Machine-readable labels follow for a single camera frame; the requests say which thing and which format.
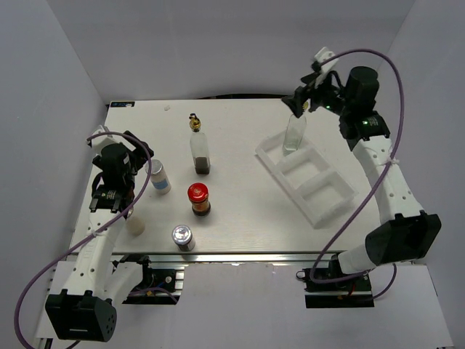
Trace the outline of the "glass bottle dark sauce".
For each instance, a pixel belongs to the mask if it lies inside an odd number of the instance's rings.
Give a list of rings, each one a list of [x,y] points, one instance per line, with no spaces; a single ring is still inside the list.
[[[201,131],[201,120],[195,113],[190,114],[189,120],[189,126],[192,131],[190,136],[190,149],[195,172],[198,175],[208,175],[210,173],[211,164],[207,137]]]

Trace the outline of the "red lid sauce jar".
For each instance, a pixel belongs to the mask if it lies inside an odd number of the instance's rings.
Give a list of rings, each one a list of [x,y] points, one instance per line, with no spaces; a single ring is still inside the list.
[[[192,211],[195,215],[202,217],[206,216],[211,210],[209,201],[209,189],[201,182],[193,183],[187,189],[187,196],[192,206]]]

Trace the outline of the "white powder shaker jar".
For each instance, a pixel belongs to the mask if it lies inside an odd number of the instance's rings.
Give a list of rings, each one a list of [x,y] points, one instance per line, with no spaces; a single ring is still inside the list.
[[[145,221],[137,216],[128,217],[126,231],[131,236],[140,236],[145,232]]]

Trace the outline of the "clear glass oil bottle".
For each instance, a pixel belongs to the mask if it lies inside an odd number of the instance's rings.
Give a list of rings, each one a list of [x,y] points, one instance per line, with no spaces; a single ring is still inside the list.
[[[304,115],[307,108],[308,102],[305,102],[303,104],[302,115],[300,117],[297,117],[294,114],[289,117],[283,141],[283,153],[285,156],[299,149],[307,127],[307,119]]]

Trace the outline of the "blue label salt shaker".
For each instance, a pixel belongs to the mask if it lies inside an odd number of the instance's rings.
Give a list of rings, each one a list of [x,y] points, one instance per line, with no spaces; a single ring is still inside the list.
[[[171,190],[171,183],[161,161],[151,159],[146,163],[145,171],[150,175],[150,181],[159,195],[165,195]]]

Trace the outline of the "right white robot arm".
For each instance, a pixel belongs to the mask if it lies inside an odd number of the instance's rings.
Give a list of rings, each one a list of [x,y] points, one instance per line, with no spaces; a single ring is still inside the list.
[[[415,199],[395,158],[389,128],[375,110],[377,72],[358,66],[341,84],[337,72],[318,70],[301,81],[302,86],[282,101],[298,117],[306,103],[310,112],[324,107],[339,117],[340,133],[363,168],[371,185],[368,197],[375,199],[379,210],[380,226],[361,245],[332,256],[326,281],[343,290],[355,277],[380,265],[426,257],[442,223]]]

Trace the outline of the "dark pepper shaker jar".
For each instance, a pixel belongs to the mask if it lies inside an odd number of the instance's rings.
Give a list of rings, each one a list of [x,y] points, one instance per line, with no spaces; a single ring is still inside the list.
[[[176,226],[171,233],[171,237],[182,252],[189,252],[195,247],[193,232],[187,225]]]

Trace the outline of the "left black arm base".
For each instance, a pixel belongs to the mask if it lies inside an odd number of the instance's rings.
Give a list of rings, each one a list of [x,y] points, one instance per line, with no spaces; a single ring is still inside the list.
[[[123,301],[126,305],[176,305],[180,296],[175,295],[177,272],[173,268],[159,268],[152,264],[148,255],[126,254],[112,261],[115,273],[119,265],[135,262],[142,266],[142,280],[133,287]]]

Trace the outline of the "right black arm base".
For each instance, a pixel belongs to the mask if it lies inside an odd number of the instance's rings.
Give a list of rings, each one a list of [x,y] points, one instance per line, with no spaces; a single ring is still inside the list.
[[[355,275],[349,280],[316,283],[326,279],[342,278],[343,274],[336,258],[341,254],[333,254],[329,260],[318,263],[314,279],[310,278],[311,268],[298,270],[296,279],[304,283],[304,298],[307,309],[342,309],[373,308],[373,292],[367,272]]]

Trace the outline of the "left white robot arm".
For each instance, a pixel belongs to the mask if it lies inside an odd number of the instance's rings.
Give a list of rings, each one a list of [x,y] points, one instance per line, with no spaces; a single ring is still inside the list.
[[[129,211],[140,199],[135,177],[150,163],[153,151],[129,131],[114,139],[115,132],[102,127],[88,139],[100,169],[92,185],[89,223],[73,269],[57,294],[49,294],[45,311],[61,340],[107,342],[117,322],[117,307],[135,287],[145,290],[153,283],[153,272],[144,265],[124,262],[109,274],[116,240],[124,229]]]

